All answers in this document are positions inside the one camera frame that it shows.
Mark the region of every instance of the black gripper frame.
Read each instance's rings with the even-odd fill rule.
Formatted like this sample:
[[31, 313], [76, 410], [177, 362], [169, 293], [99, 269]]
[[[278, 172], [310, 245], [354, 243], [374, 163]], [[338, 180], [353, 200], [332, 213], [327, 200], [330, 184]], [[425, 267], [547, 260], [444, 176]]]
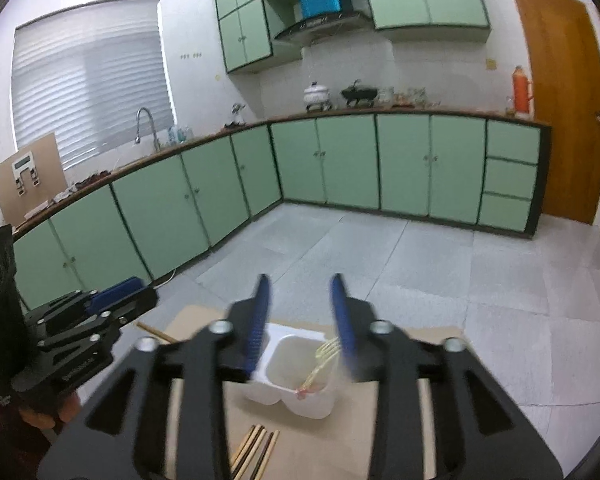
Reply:
[[424, 477], [418, 379], [430, 384], [436, 480], [563, 478], [544, 440], [463, 341], [428, 344], [375, 323], [371, 304], [348, 297], [340, 275], [332, 297], [353, 379], [378, 382], [369, 479]]
[[191, 339], [142, 338], [62, 431], [39, 480], [163, 480], [171, 387], [184, 380], [176, 477], [230, 480], [222, 382], [246, 382], [260, 356], [269, 280], [232, 304], [226, 321]]

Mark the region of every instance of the white ceramic pot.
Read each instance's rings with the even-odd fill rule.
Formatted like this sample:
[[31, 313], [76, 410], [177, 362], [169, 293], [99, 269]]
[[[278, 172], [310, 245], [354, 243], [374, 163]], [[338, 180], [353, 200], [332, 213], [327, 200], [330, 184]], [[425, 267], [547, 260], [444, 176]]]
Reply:
[[330, 101], [329, 89], [315, 81], [304, 91], [304, 104], [307, 106], [326, 104]]

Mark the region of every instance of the countertop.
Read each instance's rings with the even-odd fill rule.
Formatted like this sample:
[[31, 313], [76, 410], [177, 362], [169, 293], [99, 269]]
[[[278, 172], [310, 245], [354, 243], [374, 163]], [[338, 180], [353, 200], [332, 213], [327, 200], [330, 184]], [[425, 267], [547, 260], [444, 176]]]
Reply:
[[516, 124], [524, 124], [528, 126], [536, 126], [536, 127], [548, 127], [549, 124], [543, 123], [541, 121], [531, 121], [524, 120], [518, 118], [507, 117], [504, 113], [501, 112], [490, 112], [490, 111], [479, 111], [470, 108], [450, 108], [450, 107], [433, 107], [433, 108], [409, 108], [409, 107], [393, 107], [393, 108], [382, 108], [382, 107], [370, 107], [370, 108], [343, 108], [341, 110], [330, 110], [328, 112], [303, 112], [299, 114], [291, 114], [286, 116], [274, 116], [270, 117], [263, 121], [257, 121], [250, 124], [245, 124], [244, 126], [240, 126], [238, 128], [222, 128], [220, 131], [212, 134], [208, 134], [206, 136], [195, 137], [194, 139], [187, 140], [177, 146], [171, 146], [161, 150], [158, 153], [154, 153], [153, 155], [145, 156], [143, 158], [139, 158], [138, 160], [115, 170], [110, 175], [107, 175], [97, 182], [89, 186], [83, 187], [81, 190], [73, 193], [71, 196], [62, 200], [62, 202], [53, 204], [41, 211], [33, 218], [19, 225], [16, 231], [14, 232], [14, 240], [17, 240], [21, 236], [24, 236], [26, 233], [31, 231], [34, 227], [41, 224], [45, 220], [51, 218], [55, 213], [61, 211], [65, 207], [71, 205], [73, 202], [80, 200], [81, 198], [87, 196], [89, 193], [92, 193], [101, 187], [104, 187], [111, 182], [115, 182], [117, 179], [128, 175], [129, 173], [133, 173], [134, 171], [141, 170], [142, 168], [153, 164], [154, 162], [158, 162], [160, 160], [164, 160], [165, 158], [169, 158], [170, 156], [177, 155], [178, 153], [184, 152], [186, 150], [190, 150], [200, 144], [206, 144], [207, 142], [211, 142], [215, 139], [221, 139], [222, 137], [226, 137], [231, 134], [235, 134], [237, 132], [241, 132], [243, 130], [248, 130], [250, 128], [254, 128], [256, 126], [261, 126], [263, 124], [271, 124], [271, 123], [281, 123], [287, 121], [297, 121], [300, 119], [315, 119], [315, 118], [323, 118], [323, 117], [337, 117], [344, 115], [365, 115], [365, 114], [432, 114], [432, 115], [453, 115], [453, 116], [465, 116], [465, 117], [475, 117], [475, 118], [484, 118], [484, 119], [497, 119], [501, 121], [507, 121]]

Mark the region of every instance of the chopsticks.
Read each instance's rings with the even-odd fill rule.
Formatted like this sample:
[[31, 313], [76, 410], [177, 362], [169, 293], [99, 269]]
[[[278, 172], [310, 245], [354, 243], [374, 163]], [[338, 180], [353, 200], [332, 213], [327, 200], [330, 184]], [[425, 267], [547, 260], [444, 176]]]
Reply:
[[171, 337], [169, 334], [165, 334], [164, 332], [161, 332], [157, 328], [147, 325], [147, 324], [143, 323], [142, 321], [136, 321], [136, 326], [138, 328], [144, 330], [145, 332], [148, 332], [151, 335], [155, 335], [156, 337], [159, 337], [160, 339], [166, 341], [167, 343], [177, 343], [178, 342], [178, 340], [176, 338]]
[[[238, 446], [238, 449], [231, 458], [232, 480], [240, 480], [240, 478], [242, 478], [266, 434], [267, 429], [264, 428], [263, 425], [258, 424], [257, 426], [251, 426], [251, 429], [244, 436], [240, 446]], [[262, 478], [279, 435], [279, 430], [269, 433], [269, 437], [262, 448], [260, 457], [251, 473], [250, 480], [260, 480]]]

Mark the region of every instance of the window blind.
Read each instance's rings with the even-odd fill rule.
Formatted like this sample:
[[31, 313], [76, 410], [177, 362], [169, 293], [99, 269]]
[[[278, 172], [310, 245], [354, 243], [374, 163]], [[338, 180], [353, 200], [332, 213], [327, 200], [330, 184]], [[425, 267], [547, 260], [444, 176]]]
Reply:
[[[114, 0], [58, 12], [16, 30], [11, 106], [18, 149], [56, 134], [70, 168], [136, 136], [136, 112], [173, 125], [158, 0]], [[141, 135], [151, 133], [145, 113]]]

